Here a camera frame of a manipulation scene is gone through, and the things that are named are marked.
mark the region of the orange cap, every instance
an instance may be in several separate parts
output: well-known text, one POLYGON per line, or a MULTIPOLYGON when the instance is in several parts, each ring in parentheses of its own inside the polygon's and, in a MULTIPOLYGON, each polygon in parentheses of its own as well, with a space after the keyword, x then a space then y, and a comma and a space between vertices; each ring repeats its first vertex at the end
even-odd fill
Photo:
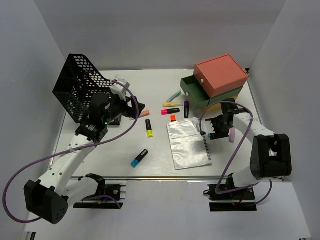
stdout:
POLYGON ((171 118, 171 122, 175 122, 175 121, 177 121, 177 119, 176 119, 176 116, 175 116, 175 115, 171 115, 171 116, 170 116, 170 118, 171 118))

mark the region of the yellow marker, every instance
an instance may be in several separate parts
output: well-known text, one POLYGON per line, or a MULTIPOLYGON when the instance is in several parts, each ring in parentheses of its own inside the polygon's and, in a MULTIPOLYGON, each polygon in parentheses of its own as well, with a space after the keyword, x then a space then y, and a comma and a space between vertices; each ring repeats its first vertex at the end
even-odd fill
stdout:
POLYGON ((148 138, 152 138, 154 134, 152 132, 150 119, 145 120, 145 126, 146 126, 146 134, 148 135, 148 138))
POLYGON ((163 104, 164 108, 169 108, 169 107, 182 107, 183 104, 181 102, 165 102, 163 104))

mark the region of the pink cap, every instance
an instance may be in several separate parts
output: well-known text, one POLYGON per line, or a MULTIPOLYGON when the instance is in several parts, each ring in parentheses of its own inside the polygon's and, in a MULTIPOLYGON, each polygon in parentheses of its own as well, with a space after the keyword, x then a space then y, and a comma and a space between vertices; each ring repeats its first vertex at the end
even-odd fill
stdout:
POLYGON ((161 110, 161 115, 167 115, 168 114, 168 110, 164 109, 164 110, 161 110))

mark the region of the blue marker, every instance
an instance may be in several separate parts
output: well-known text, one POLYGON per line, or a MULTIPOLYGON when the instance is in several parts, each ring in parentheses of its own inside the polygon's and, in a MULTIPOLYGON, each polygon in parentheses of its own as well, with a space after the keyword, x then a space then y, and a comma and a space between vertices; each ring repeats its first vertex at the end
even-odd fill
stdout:
POLYGON ((149 152, 147 149, 143 150, 142 153, 140 153, 139 156, 137 156, 135 160, 133 160, 133 162, 131 163, 131 166, 135 168, 148 153, 149 152))

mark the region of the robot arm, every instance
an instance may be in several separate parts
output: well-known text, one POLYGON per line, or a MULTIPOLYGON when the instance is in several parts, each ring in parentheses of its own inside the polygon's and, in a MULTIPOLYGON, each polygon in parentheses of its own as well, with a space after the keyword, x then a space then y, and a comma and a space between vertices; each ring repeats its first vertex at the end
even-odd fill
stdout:
MULTIPOLYGON (((222 103, 221 108, 223 115, 206 119, 211 121, 213 128, 213 133, 209 133, 210 139, 228 137, 229 129, 233 127, 245 134, 251 120, 250 114, 232 103, 222 103)), ((252 143, 250 164, 228 177, 228 190, 291 174, 290 141, 287 135, 276 134, 258 120, 253 120, 247 138, 252 143)))
MULTIPOLYGON (((129 86, 129 83, 122 79, 118 81, 126 87, 129 86)), ((70 153, 55 160, 52 167, 36 182, 29 180, 26 183, 24 196, 29 212, 52 224, 57 224, 74 203, 88 196, 105 194, 104 178, 92 173, 72 185, 67 186, 67 184, 80 164, 96 147, 87 147, 77 151, 73 149, 99 143, 107 134, 110 122, 120 115, 135 118, 145 108, 144 104, 138 103, 139 113, 137 113, 134 103, 132 103, 132 107, 129 107, 128 102, 133 102, 133 100, 126 97, 126 91, 123 87, 114 84, 111 91, 112 98, 104 93, 98 93, 92 97, 89 115, 84 116, 67 148, 70 153)))

